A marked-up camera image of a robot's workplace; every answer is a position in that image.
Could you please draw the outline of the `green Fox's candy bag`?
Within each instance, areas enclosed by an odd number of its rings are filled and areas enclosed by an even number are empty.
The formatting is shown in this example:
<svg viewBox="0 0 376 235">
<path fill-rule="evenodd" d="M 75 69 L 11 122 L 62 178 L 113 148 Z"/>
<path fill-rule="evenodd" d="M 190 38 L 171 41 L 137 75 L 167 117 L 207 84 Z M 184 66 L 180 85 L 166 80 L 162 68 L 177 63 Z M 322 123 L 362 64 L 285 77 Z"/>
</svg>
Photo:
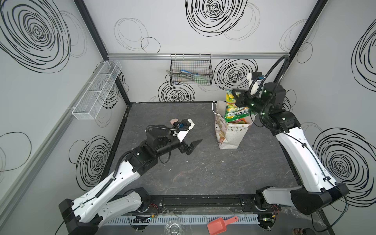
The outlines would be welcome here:
<svg viewBox="0 0 376 235">
<path fill-rule="evenodd" d="M 226 110 L 224 119 L 227 123 L 246 124 L 246 117 L 250 115 L 249 108 L 238 107 L 231 90 L 226 91 Z"/>
</svg>

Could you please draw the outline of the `white patterned paper bag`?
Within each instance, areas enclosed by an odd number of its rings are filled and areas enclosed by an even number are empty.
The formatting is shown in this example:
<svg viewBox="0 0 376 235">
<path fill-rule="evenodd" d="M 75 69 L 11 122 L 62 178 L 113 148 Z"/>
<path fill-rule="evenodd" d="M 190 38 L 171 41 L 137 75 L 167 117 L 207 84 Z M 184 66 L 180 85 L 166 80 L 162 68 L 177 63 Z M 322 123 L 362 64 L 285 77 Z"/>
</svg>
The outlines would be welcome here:
<svg viewBox="0 0 376 235">
<path fill-rule="evenodd" d="M 245 124 L 228 123 L 224 119 L 226 102 L 213 101 L 211 105 L 214 113 L 215 135 L 221 150 L 234 150 L 240 145 L 243 137 L 248 129 L 253 125 L 251 118 L 255 118 L 254 114 L 245 118 Z"/>
</svg>

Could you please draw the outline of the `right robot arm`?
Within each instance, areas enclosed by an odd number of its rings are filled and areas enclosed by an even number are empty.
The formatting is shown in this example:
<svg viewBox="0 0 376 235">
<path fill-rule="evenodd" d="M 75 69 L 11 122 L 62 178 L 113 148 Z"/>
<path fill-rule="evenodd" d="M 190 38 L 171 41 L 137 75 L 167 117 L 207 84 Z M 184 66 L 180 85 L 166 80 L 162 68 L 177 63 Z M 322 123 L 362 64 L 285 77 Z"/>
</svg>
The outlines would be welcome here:
<svg viewBox="0 0 376 235">
<path fill-rule="evenodd" d="M 325 169 L 306 140 L 296 116 L 284 109 L 286 90 L 281 81 L 289 66 L 289 56 L 283 55 L 266 75 L 251 74 L 247 90 L 233 90 L 236 106 L 256 113 L 262 126 L 277 138 L 280 147 L 298 181 L 298 187 L 267 186 L 256 191 L 255 205 L 266 210 L 272 205 L 295 207 L 310 215 L 349 194 L 348 187 L 339 183 Z"/>
</svg>

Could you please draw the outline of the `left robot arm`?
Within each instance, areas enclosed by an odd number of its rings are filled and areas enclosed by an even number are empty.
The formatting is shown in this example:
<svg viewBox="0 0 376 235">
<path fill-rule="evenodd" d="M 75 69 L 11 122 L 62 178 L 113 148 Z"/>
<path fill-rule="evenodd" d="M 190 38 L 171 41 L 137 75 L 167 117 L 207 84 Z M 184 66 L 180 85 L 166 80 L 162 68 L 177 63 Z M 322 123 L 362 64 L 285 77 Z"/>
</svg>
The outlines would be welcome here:
<svg viewBox="0 0 376 235">
<path fill-rule="evenodd" d="M 174 119 L 172 127 L 149 125 L 146 140 L 122 154 L 112 173 L 81 197 L 65 199 L 59 204 L 68 234 L 94 235 L 104 224 L 123 214 L 147 211 L 151 197 L 144 188 L 137 188 L 118 199 L 115 196 L 157 165 L 161 156 L 175 149 L 182 154 L 192 154 L 201 141 L 188 145 L 184 138 L 193 128 L 191 119 Z"/>
</svg>

